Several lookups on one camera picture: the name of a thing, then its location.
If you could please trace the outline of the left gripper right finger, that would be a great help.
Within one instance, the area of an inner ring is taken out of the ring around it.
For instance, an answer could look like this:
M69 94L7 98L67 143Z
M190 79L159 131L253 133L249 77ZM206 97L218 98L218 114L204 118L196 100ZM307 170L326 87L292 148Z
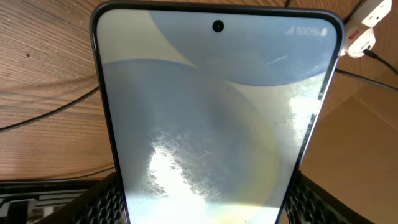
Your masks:
M301 172L289 187L284 208L289 224L373 224Z

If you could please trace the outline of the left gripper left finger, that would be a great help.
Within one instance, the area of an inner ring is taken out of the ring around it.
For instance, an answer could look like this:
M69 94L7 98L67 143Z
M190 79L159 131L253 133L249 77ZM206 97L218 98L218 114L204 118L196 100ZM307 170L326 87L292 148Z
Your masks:
M113 172L37 224L111 224L123 215L121 188Z

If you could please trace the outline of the blue-screen Samsung smartphone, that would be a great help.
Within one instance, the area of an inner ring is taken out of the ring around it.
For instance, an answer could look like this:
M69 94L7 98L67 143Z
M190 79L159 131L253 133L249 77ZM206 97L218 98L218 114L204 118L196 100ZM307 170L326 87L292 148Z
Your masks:
M128 223L279 223L343 47L338 16L109 1L90 38Z

